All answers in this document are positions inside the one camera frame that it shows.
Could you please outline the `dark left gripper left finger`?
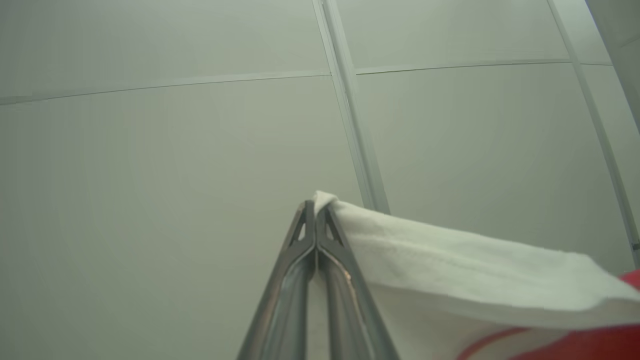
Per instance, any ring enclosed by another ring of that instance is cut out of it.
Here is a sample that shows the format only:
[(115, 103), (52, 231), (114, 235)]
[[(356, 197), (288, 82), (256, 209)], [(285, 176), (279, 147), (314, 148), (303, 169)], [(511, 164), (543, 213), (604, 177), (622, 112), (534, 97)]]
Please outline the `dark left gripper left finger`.
[(317, 267), (314, 202), (298, 206), (238, 360), (307, 358), (308, 287)]

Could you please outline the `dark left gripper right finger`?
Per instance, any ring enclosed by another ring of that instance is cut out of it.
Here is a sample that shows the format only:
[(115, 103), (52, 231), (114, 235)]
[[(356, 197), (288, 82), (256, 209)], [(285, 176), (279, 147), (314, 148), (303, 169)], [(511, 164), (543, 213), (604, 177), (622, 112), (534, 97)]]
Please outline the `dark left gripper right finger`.
[(326, 283), (330, 359), (398, 360), (334, 206), (316, 216), (318, 271)]

